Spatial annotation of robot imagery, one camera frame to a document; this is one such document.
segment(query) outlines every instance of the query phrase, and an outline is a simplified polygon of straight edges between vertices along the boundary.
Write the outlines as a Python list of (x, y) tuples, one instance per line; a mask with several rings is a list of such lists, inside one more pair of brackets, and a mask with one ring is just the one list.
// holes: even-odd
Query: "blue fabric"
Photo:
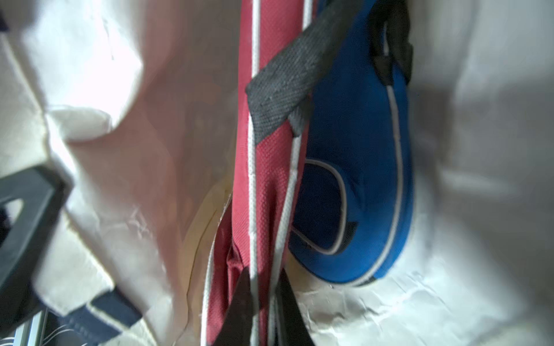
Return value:
[[(314, 89), (314, 115), (310, 121), (307, 156), (341, 168), (352, 195), (347, 221), (359, 222), (351, 243), (340, 254), (323, 255), (292, 234), (289, 248), (310, 272), (329, 281), (346, 283), (366, 273), (377, 260), (389, 236), (397, 190), (397, 167), (391, 111), (384, 87), (370, 63), (366, 18), (375, 0), (367, 0), (334, 62), (331, 72)], [(404, 185), (402, 210), (393, 249), (376, 272), (380, 278), (402, 251), (409, 233), (413, 209), (412, 165), (408, 134), (406, 83), (397, 66), (393, 70), (394, 94), (399, 109)], [(312, 184), (321, 180), (302, 178)], [(311, 218), (309, 203), (299, 197), (295, 223)], [(359, 209), (350, 212), (350, 208)], [(332, 243), (332, 236), (318, 227), (302, 229), (318, 244)]]
[[(90, 303), (127, 327), (131, 327), (142, 318), (142, 314), (117, 287), (94, 298)], [(86, 306), (81, 306), (62, 319), (91, 345), (106, 342), (120, 334), (119, 330), (90, 313)]]
[(307, 164), (297, 204), (302, 206), (302, 213), (295, 214), (293, 226), (316, 245), (330, 248), (341, 217), (341, 193), (335, 176), (325, 168)]
[(142, 318), (142, 314), (117, 287), (113, 291), (95, 298), (91, 304), (127, 327), (132, 326)]

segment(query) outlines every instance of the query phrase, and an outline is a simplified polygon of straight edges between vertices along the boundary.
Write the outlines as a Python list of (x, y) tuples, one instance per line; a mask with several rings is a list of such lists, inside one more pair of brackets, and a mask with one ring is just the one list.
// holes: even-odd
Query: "black strap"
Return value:
[(289, 119), (294, 136), (304, 131), (312, 105), (308, 94), (329, 73), (362, 0), (334, 0), (248, 84), (256, 145)]
[(240, 273), (233, 293), (233, 300), (225, 314), (225, 320), (212, 346), (248, 346), (252, 331), (252, 295), (248, 267)]
[(277, 345), (314, 346), (284, 269), (279, 276), (275, 295), (277, 299), (277, 309), (275, 309), (277, 313)]
[[(383, 50), (383, 30), (387, 25), (390, 55)], [(383, 85), (393, 85), (392, 66), (396, 63), (406, 84), (412, 78), (413, 47), (408, 42), (410, 18), (406, 0), (378, 0), (367, 16), (370, 60)]]
[[(104, 318), (93, 314), (88, 305), (88, 303), (84, 304), (59, 319), (77, 331), (83, 341), (89, 345), (107, 342), (121, 334), (120, 329), (107, 323)], [(128, 328), (142, 318), (141, 312), (118, 287), (92, 299), (90, 305)]]

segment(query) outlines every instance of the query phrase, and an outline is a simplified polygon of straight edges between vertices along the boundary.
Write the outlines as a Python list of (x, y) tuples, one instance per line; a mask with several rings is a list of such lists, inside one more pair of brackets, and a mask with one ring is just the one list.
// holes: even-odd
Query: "red bag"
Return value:
[(201, 345), (216, 340), (246, 267), (250, 345), (273, 345), (275, 289), (306, 156), (309, 93), (330, 69), (360, 4), (335, 0), (302, 32), (313, 15), (311, 0), (243, 1), (233, 201), (209, 259)]

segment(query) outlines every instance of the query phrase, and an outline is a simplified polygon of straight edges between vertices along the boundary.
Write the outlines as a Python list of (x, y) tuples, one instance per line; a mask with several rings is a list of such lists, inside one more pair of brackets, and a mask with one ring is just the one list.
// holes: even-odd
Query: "red fabric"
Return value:
[[(262, 0), (260, 21), (260, 69), (302, 31), (303, 1)], [(243, 0), (239, 44), (239, 109), (237, 154), (232, 204), (232, 244), (228, 220), (224, 217), (217, 235), (214, 276), (209, 297), (207, 342), (215, 341), (232, 298), (240, 270), (250, 265), (248, 235), (248, 103), (246, 85), (252, 74), (252, 0)], [(260, 345), (267, 345), (268, 294), (273, 249), (289, 180), (293, 133), (285, 122), (256, 147), (258, 282), (260, 299)], [(307, 129), (302, 137), (296, 197), (306, 157)]]

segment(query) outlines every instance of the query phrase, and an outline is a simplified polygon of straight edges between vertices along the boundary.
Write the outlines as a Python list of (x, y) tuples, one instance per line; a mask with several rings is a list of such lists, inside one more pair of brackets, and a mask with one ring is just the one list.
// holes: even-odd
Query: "crumpled white fabric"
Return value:
[[(306, 325), (317, 345), (551, 345), (554, 3), (409, 5), (413, 231), (363, 288), (289, 256)], [(240, 1), (1, 8), (0, 176), (50, 162), (73, 187), (71, 231), (159, 344), (197, 344), (232, 183)]]
[[(0, 7), (1, 176), (56, 168), (71, 190), (55, 232), (78, 232), (157, 341), (172, 344), (193, 315), (197, 245), (232, 183), (240, 2)], [(56, 268), (39, 268), (35, 290), (55, 295)], [(52, 308), (71, 311), (82, 291)]]
[(411, 238), (364, 288), (289, 261), (308, 328), (318, 345), (552, 345), (554, 3), (409, 10)]

